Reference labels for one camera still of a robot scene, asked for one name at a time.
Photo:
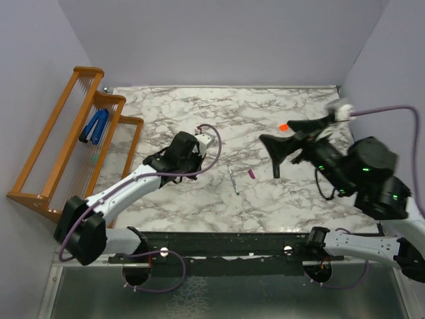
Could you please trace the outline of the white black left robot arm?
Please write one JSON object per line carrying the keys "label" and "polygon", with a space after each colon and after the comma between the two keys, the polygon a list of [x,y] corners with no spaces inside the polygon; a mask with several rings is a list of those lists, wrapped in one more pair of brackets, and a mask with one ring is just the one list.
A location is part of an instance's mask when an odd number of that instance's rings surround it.
{"label": "white black left robot arm", "polygon": [[214,138],[207,133],[179,132],[171,144],[145,158],[142,164],[113,186],[85,199],[75,195],[62,210],[54,232],[60,252],[67,251],[82,265],[101,255],[125,255],[142,261],[147,252],[145,240],[134,229],[109,229],[108,225],[143,196],[182,177],[196,178]]}

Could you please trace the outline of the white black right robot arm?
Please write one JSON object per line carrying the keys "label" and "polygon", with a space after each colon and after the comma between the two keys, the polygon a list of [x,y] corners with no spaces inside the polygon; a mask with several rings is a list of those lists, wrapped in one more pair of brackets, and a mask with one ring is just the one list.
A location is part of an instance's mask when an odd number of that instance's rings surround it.
{"label": "white black right robot arm", "polygon": [[350,256],[376,261],[424,282],[424,218],[416,212],[410,189],[394,176],[398,156],[374,137],[363,138],[342,154],[329,141],[340,125],[335,115],[316,120],[290,120],[290,137],[260,135],[272,160],[273,175],[294,152],[293,164],[306,161],[333,186],[338,197],[355,195],[354,206],[370,218],[394,227],[399,237],[361,237],[314,227],[305,243],[313,260]]}

